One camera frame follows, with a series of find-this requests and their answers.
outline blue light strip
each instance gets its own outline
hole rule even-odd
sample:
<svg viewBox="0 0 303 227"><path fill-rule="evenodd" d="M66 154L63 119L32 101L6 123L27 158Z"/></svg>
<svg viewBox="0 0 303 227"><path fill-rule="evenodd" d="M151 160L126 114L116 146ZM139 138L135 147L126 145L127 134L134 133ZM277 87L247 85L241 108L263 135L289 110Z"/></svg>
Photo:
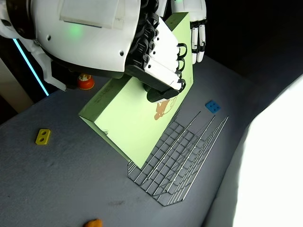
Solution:
<svg viewBox="0 0 303 227"><path fill-rule="evenodd" d="M33 75L36 77L36 80L38 81L38 83L40 84L42 90L45 92L46 96L49 96L47 90L45 89L45 87L43 86L41 80L39 79L37 73L35 72L33 66L30 64L29 60L27 59L26 55L24 54L23 50L21 49L21 46L19 45L17 39L13 39L14 43L16 44L18 50L20 51L22 57L24 58L24 60L26 61L27 65L29 66L30 70L32 71Z"/></svg>

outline wire basket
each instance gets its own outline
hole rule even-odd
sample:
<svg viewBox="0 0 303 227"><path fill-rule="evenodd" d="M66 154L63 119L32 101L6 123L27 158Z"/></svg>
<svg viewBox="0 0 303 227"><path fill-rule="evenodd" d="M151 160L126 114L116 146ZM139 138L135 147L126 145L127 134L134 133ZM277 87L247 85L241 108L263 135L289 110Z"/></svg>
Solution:
<svg viewBox="0 0 303 227"><path fill-rule="evenodd" d="M189 129L199 114L186 127L174 118L142 169L132 161L128 163L128 177L163 206L186 198L228 120L227 116L209 132L214 116L204 129L194 134Z"/></svg>

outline beige panel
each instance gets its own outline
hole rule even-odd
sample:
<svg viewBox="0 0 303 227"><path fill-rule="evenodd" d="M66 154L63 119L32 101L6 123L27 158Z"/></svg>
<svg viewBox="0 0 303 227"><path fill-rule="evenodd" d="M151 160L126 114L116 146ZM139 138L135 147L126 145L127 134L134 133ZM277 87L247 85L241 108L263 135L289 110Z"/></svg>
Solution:
<svg viewBox="0 0 303 227"><path fill-rule="evenodd" d="M0 95L18 113L34 104L2 59L0 59Z"/></svg>

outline orange object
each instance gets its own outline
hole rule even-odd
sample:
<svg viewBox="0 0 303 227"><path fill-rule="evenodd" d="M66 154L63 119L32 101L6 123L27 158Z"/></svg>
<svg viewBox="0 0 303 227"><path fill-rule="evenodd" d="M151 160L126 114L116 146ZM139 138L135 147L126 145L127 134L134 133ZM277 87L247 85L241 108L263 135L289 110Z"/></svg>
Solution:
<svg viewBox="0 0 303 227"><path fill-rule="evenodd" d="M84 227L102 227L102 221L97 219L97 220L93 220L93 221L89 221L88 223L86 223L84 225Z"/></svg>
<svg viewBox="0 0 303 227"><path fill-rule="evenodd" d="M82 73L79 77L78 77L78 87L81 90L90 90L94 87L95 85L95 81L93 79L93 77L89 74L86 73Z"/></svg>

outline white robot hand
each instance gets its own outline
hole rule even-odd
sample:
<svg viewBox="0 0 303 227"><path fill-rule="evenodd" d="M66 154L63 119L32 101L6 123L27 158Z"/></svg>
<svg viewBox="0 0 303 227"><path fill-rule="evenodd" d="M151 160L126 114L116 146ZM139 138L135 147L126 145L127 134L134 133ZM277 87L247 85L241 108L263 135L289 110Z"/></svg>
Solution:
<svg viewBox="0 0 303 227"><path fill-rule="evenodd" d="M205 0L171 0L171 11L189 13L193 64L196 61L201 62L205 50L205 24L207 22Z"/></svg>

